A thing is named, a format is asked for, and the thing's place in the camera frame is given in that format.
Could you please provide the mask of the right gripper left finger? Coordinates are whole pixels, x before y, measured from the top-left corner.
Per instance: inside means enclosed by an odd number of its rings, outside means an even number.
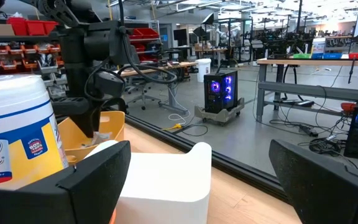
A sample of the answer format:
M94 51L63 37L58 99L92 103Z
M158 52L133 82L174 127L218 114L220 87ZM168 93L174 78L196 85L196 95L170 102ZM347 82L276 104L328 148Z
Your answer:
M108 224L126 181L129 141L17 190L0 190L0 224Z

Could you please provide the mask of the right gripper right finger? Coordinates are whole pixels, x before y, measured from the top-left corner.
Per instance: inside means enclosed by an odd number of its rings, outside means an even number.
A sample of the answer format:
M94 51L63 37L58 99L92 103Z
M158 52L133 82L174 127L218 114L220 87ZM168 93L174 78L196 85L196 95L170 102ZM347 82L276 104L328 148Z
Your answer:
M358 224L358 169L278 139L268 154L302 224Z

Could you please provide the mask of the white packet dark print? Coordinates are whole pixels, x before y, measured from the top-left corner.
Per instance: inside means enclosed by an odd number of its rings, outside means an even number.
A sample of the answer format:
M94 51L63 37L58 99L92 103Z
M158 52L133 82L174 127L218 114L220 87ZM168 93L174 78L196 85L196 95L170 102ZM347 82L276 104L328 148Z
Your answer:
M81 141L80 147L86 148L86 147L96 146L104 141L110 140L111 135L112 132L109 133L94 132L92 138L85 138L84 140Z

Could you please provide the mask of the red shelf bin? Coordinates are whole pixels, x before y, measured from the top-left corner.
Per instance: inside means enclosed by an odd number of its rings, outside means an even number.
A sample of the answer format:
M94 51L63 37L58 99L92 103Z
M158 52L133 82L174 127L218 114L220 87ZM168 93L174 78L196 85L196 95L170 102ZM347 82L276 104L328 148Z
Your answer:
M6 21L13 28L15 35L24 36L28 35L26 28L26 20L23 17L9 17Z
M151 28L135 28L142 39L159 39L160 35L158 32Z
M28 34L31 36L46 35L43 21L26 21Z
M49 35L57 25L58 23L54 21L44 21L45 34Z

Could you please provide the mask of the office chair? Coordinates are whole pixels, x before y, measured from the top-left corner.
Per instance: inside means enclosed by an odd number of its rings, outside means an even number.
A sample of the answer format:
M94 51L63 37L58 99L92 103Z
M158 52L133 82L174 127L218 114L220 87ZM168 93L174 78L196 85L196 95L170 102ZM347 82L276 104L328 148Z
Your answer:
M148 101L160 102L160 99L150 96L152 84L141 75L133 75L127 78L125 92L130 96L130 103L141 102L141 110L146 110Z

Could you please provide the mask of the storage shelf rack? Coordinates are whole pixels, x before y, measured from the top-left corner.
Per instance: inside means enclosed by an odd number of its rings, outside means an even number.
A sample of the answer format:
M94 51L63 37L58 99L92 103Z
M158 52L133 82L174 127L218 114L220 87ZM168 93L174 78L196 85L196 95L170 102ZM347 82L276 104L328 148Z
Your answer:
M25 54L21 45L36 45L36 54ZM61 47L56 37L51 36L0 36L0 46L5 46L7 54L0 55L0 75L40 75L52 99L66 96L67 76ZM26 69L22 59L38 61L36 69Z

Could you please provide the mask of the disinfecting wipes canister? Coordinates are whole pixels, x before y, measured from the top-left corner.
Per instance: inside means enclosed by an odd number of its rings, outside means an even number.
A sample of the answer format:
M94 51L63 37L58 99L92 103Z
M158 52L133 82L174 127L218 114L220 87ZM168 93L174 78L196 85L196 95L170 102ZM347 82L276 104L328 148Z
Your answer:
M68 166L42 78L0 76L0 189L17 190Z

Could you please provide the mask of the white plastic bin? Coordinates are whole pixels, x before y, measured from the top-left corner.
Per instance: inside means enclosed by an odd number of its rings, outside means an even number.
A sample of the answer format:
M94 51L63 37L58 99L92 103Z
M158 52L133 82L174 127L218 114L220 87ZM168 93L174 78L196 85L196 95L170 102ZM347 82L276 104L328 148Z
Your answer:
M114 224L207 224L211 146L186 154L133 152Z

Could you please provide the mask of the cardboard box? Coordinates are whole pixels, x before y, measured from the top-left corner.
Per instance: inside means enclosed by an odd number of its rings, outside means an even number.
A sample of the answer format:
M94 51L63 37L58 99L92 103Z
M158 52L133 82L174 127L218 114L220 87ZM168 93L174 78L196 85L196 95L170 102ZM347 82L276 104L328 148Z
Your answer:
M0 36L13 36L14 30L10 24L0 24Z

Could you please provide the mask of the grey workbench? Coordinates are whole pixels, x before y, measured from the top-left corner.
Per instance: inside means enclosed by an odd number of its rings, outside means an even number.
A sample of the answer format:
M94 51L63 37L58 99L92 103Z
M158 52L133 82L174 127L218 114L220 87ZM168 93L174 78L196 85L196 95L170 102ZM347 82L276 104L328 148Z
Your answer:
M333 66L356 66L358 67L358 60L352 61L349 59L340 60L297 60L297 59L258 59L259 64L259 79L257 84L257 107L256 120L262 121L264 106L271 104L265 101L265 91L272 91L275 97L279 98L281 93L290 93L294 95L312 96L315 98L325 98L333 100L347 100L358 102L358 90L348 88L335 87L319 87L313 85L301 85L284 83L283 68L285 65L333 65ZM267 66L278 65L277 76L275 82L268 82L266 80Z

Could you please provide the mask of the black monitor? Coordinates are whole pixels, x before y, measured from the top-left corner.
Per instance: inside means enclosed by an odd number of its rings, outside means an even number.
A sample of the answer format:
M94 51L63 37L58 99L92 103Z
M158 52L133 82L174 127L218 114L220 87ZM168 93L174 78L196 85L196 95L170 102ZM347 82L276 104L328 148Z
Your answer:
M173 38L174 40L185 42L187 40L187 30L186 29L174 30Z

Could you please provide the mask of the white bucket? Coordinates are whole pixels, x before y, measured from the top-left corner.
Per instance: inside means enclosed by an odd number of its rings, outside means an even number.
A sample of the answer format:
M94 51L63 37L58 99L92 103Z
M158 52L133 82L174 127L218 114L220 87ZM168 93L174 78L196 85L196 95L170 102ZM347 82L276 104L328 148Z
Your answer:
M195 61L197 72L197 82L203 83L204 76L209 75L211 71L211 59L210 58L202 58Z

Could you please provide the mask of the grey computer dolly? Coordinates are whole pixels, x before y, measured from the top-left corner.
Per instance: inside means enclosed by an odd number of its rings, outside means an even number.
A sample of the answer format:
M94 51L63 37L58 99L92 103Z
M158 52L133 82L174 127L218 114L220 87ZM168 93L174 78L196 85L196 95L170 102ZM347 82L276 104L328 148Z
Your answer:
M231 119L239 116L241 114L241 110L245 107L245 99L239 98L237 101L237 106L234 108L227 110L222 109L218 113L206 112L205 109L202 109L200 106L195 106L194 108L194 116L197 118L201 118L203 123L207 121L214 121L221 126L224 126Z

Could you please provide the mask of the computer tower purple lights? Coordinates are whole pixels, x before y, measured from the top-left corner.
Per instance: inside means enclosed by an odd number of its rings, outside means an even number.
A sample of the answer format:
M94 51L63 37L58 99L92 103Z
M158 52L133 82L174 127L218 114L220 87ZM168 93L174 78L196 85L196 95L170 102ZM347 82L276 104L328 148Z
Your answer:
M237 106L237 71L204 76L204 110L219 113Z

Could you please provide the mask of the blue tray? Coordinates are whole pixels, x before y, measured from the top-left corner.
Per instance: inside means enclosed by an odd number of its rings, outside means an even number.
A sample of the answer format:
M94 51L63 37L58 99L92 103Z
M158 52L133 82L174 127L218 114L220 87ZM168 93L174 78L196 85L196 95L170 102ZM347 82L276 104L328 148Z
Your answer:
M342 53L315 53L311 55L313 60L339 60L342 58Z

